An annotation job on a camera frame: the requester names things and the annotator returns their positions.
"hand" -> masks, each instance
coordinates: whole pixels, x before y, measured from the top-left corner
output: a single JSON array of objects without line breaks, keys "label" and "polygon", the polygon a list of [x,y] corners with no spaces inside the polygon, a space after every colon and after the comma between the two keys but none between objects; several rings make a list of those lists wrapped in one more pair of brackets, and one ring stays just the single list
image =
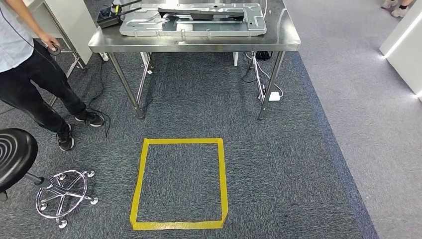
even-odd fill
[{"label": "hand", "polygon": [[56,44],[57,46],[60,47],[59,42],[57,41],[56,38],[50,36],[49,34],[42,32],[40,34],[38,34],[38,37],[41,39],[42,42],[44,42],[44,44],[47,45],[48,48],[50,48],[52,51],[56,51],[56,48],[53,46],[53,44]]}]

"black sneaker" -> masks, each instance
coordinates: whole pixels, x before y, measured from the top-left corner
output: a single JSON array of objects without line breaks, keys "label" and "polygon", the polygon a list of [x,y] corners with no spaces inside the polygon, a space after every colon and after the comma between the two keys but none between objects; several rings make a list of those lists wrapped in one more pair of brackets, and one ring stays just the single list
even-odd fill
[{"label": "black sneaker", "polygon": [[68,151],[73,148],[75,141],[72,138],[72,127],[67,124],[61,132],[57,133],[57,142],[59,142],[59,148],[62,151]]},{"label": "black sneaker", "polygon": [[83,111],[79,115],[75,116],[77,121],[88,122],[92,127],[100,127],[104,124],[104,118],[95,114],[94,112]]}]

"white power adapter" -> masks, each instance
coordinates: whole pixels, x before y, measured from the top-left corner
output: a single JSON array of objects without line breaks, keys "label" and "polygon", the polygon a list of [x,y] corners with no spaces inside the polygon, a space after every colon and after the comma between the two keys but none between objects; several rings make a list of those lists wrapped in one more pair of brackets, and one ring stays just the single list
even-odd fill
[{"label": "white power adapter", "polygon": [[269,101],[280,101],[280,99],[281,99],[280,93],[276,91],[271,92]]},{"label": "white power adapter", "polygon": [[[263,91],[262,95],[265,98],[265,94],[267,93],[267,89],[265,88],[264,84],[262,84],[262,91]],[[280,93],[273,91],[273,92],[271,92],[270,99],[268,101],[280,101],[280,99],[281,99]]]}]

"gray floor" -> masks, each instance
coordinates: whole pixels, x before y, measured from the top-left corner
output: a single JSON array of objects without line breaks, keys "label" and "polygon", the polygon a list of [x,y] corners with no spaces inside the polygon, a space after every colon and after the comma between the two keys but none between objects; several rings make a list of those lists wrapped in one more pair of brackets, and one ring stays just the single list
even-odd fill
[{"label": "gray floor", "polygon": [[285,3],[379,237],[422,238],[422,104],[378,50],[399,20],[381,0]]},{"label": "gray floor", "polygon": [[[75,129],[76,146],[61,152],[54,134],[23,113],[0,115],[2,127],[20,127],[39,139],[34,174],[94,169],[90,194],[67,219],[64,230],[34,209],[35,188],[22,180],[0,205],[5,238],[362,238],[343,185],[292,60],[286,54],[280,75],[288,92],[257,120],[254,84],[240,80],[245,61],[234,68],[231,53],[154,54],[144,102],[152,96],[145,120],[134,116],[111,64],[105,63],[105,91],[94,107],[111,117],[108,138],[65,118]],[[132,85],[139,81],[138,54],[118,54]],[[99,90],[100,58],[88,70],[77,69],[70,82],[87,100]],[[67,115],[61,102],[55,106]],[[144,137],[222,137],[224,140],[229,215],[221,230],[134,232],[129,210]],[[148,154],[140,221],[217,219],[219,198],[216,148],[212,145],[155,145]]]}]

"yellow tape square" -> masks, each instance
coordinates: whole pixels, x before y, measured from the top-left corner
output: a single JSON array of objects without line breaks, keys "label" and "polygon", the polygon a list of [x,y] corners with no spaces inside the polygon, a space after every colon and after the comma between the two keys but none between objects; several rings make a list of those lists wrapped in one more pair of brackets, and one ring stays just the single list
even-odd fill
[{"label": "yellow tape square", "polygon": [[[216,143],[218,147],[218,167],[220,178],[221,220],[204,222],[137,222],[139,201],[141,198],[142,180],[144,177],[148,146],[150,144],[187,144]],[[222,228],[228,214],[227,182],[225,177],[224,147],[222,138],[144,138],[140,157],[139,174],[133,194],[129,221],[134,230],[165,230],[165,229],[218,229]]]}]

